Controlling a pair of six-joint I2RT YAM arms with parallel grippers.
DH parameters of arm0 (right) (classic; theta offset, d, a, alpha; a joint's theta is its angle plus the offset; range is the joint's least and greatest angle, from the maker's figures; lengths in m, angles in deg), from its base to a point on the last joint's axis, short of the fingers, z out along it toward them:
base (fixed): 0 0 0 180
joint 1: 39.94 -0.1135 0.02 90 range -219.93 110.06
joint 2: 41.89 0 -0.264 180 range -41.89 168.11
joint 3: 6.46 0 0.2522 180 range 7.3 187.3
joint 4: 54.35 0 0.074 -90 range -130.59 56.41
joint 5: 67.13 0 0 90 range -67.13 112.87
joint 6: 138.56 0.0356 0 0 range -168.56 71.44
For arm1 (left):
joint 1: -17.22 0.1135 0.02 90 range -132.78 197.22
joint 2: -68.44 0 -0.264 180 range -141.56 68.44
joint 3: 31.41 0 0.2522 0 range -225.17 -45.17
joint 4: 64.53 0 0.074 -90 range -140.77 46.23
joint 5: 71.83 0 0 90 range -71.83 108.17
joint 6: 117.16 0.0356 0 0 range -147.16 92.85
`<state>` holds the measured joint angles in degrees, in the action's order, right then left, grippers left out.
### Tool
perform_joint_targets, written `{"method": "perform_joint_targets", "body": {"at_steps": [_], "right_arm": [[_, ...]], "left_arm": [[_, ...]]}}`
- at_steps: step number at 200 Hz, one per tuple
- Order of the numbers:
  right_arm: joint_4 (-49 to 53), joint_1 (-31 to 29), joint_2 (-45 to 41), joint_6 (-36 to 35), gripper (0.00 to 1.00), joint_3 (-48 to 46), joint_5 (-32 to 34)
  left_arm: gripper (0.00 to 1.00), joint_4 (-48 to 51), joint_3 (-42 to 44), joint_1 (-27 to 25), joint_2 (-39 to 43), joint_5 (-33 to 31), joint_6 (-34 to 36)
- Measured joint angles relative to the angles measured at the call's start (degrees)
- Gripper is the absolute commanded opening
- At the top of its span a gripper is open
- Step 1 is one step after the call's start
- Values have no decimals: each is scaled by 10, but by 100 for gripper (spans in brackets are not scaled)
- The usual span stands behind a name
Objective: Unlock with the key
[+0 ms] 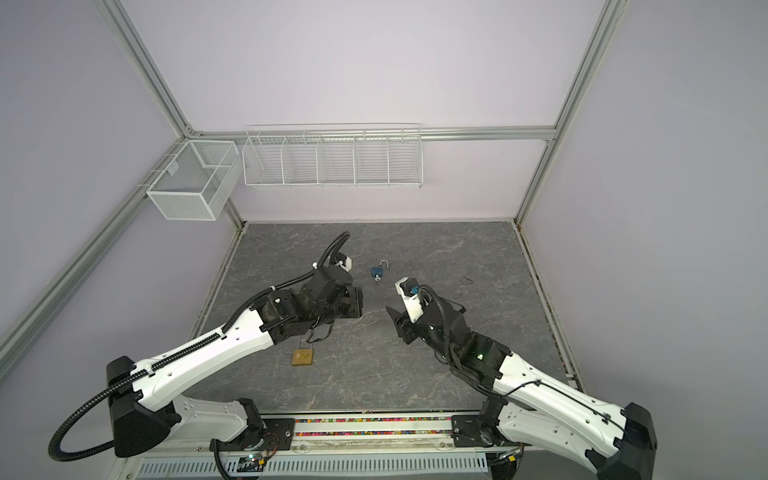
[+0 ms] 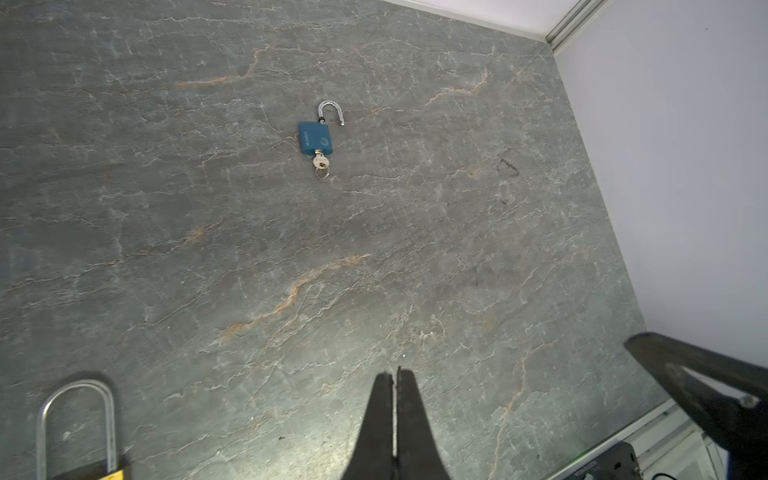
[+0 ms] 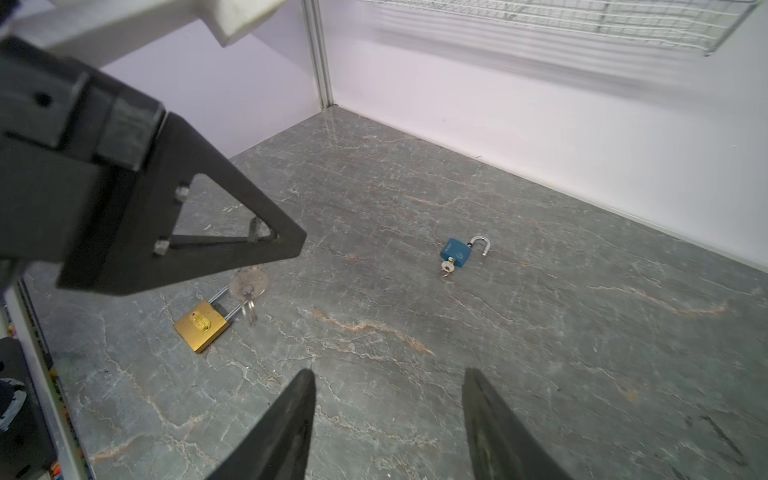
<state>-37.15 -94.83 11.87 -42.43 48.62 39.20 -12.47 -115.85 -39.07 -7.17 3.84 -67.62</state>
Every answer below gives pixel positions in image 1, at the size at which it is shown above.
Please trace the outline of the blue padlock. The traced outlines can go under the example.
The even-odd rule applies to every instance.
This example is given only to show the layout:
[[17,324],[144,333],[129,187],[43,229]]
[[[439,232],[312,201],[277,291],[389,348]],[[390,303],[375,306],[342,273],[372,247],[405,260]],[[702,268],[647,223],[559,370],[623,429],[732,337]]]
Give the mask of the blue padlock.
[[382,259],[377,266],[371,268],[371,276],[375,280],[375,277],[383,278],[384,271],[389,267],[389,262],[386,259]]

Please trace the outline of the brass padlock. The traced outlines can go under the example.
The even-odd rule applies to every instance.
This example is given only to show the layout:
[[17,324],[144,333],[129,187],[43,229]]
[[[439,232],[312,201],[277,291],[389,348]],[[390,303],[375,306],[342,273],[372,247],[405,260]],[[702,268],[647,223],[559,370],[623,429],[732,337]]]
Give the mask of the brass padlock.
[[293,367],[310,366],[313,364],[314,348],[310,343],[306,343],[299,338],[296,348],[292,353],[291,365]]

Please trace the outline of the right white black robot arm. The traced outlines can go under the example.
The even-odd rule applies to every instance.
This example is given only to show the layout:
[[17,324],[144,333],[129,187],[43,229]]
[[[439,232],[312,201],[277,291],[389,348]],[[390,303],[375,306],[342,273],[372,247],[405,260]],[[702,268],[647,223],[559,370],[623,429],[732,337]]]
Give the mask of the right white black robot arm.
[[485,396],[480,443],[531,445],[578,463],[599,479],[650,479],[658,440],[651,413],[594,398],[544,373],[492,338],[472,331],[445,301],[388,308],[405,343],[431,348],[449,371]]

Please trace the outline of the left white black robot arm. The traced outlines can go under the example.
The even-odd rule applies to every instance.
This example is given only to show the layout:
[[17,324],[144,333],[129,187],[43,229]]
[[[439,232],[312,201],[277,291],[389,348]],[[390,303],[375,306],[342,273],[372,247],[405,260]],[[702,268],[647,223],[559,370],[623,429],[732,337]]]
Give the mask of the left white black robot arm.
[[195,400],[186,390],[250,354],[338,319],[361,317],[363,293],[350,270],[350,259],[337,255],[300,279],[268,287],[223,325],[175,349],[139,361],[122,356],[110,362],[106,400],[115,455],[138,456],[181,439],[257,445],[266,427],[252,400]]

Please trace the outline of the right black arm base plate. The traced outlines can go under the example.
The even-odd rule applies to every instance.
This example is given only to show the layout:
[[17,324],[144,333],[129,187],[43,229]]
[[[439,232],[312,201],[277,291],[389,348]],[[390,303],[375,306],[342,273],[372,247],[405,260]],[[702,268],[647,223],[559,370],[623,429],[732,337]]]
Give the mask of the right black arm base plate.
[[454,446],[459,448],[513,448],[525,446],[525,443],[513,442],[507,439],[496,427],[482,423],[478,415],[452,415],[451,437]]

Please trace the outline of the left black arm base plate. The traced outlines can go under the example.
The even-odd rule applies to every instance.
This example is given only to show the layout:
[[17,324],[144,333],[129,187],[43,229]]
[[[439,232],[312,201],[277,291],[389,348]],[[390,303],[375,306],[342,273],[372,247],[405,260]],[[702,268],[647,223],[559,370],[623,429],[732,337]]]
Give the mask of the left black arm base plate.
[[291,417],[263,419],[261,427],[248,426],[233,440],[220,441],[219,451],[286,451],[291,448],[296,419]]

